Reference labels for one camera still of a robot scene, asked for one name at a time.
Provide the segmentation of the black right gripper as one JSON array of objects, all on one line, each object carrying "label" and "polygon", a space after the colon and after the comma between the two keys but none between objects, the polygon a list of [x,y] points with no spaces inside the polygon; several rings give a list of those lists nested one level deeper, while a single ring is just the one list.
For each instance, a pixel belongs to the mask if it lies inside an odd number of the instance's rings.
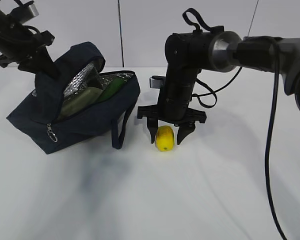
[{"label": "black right gripper", "polygon": [[150,133],[151,144],[155,142],[158,131],[158,120],[179,126],[177,132],[177,145],[196,129],[195,122],[204,124],[206,113],[204,111],[189,108],[186,104],[177,105],[147,105],[137,108],[137,118],[147,118],[147,128]]}]

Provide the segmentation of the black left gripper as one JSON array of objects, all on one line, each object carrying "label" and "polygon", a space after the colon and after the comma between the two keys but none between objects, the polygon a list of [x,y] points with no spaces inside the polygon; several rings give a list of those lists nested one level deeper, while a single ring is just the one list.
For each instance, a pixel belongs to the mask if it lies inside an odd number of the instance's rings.
[{"label": "black left gripper", "polygon": [[55,37],[49,32],[32,34],[29,40],[12,38],[0,31],[0,67],[6,68],[11,63],[17,63],[18,69],[24,72],[43,72],[53,79],[58,79],[60,71],[51,59],[47,46]]}]

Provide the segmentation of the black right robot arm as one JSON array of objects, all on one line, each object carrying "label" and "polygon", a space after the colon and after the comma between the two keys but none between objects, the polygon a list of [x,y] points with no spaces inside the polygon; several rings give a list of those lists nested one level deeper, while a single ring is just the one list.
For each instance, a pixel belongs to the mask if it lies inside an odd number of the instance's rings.
[{"label": "black right robot arm", "polygon": [[173,33],[166,40],[164,51],[166,75],[149,80],[151,88],[159,89],[157,103],[137,110],[139,119],[147,119],[152,139],[159,121],[178,127],[178,143],[195,130],[196,122],[206,121],[205,112],[189,108],[202,70],[228,73],[244,67],[281,75],[285,94],[295,96],[300,110],[300,37],[240,38],[232,31]]}]

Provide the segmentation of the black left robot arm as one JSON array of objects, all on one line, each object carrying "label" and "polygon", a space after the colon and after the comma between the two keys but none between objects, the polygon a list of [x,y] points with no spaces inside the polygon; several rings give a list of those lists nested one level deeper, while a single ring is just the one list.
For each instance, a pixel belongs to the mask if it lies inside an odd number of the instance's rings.
[{"label": "black left robot arm", "polygon": [[25,24],[39,15],[33,0],[15,3],[17,7],[9,14],[0,10],[0,67],[16,63],[20,71],[42,72],[56,80],[60,71],[47,51],[55,37],[48,30],[41,32]]}]

